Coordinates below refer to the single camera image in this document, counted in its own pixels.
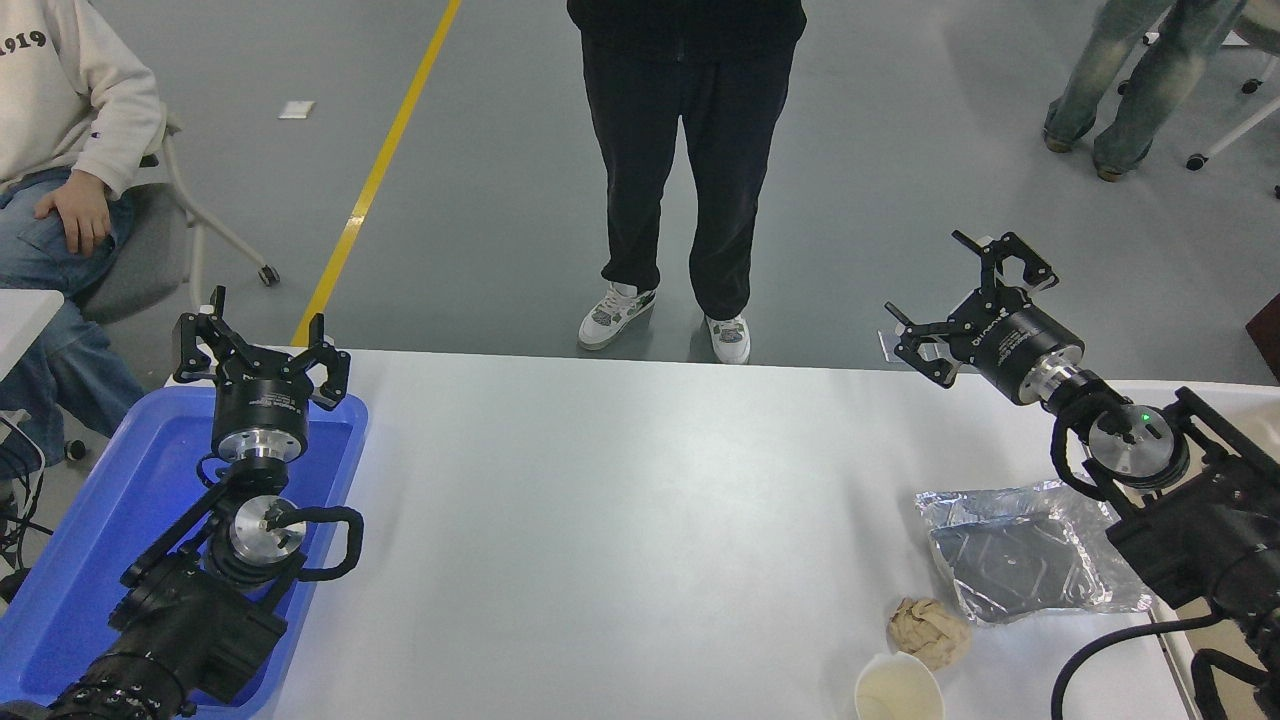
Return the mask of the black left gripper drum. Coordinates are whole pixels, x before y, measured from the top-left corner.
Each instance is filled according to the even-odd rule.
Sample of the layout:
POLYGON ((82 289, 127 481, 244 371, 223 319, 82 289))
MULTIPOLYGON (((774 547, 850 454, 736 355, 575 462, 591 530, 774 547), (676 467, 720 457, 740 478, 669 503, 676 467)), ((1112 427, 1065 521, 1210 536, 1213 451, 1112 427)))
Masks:
POLYGON ((230 363, 215 370, 212 441, 253 429, 282 430, 298 442, 308 434, 307 406, 314 392, 306 377, 247 375, 230 363))

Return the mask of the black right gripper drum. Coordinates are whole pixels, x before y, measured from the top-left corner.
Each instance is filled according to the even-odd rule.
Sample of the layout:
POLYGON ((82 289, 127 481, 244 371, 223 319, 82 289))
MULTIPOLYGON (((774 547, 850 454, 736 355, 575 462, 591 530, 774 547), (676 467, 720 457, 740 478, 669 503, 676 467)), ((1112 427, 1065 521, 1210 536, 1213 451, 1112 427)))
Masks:
POLYGON ((1028 300, 960 305, 960 359, 1016 405, 1047 401, 1080 373, 1085 343, 1028 300))

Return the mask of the person's hand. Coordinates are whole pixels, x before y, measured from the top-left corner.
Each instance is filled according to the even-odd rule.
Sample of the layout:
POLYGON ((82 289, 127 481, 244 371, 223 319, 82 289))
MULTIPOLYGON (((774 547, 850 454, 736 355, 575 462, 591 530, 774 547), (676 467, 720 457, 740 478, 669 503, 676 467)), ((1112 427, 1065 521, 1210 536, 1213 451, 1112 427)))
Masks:
POLYGON ((68 179, 42 196, 35 205, 35 218, 56 213, 63 224, 67 250, 92 258, 111 232, 108 187, 96 176, 73 169, 68 179))

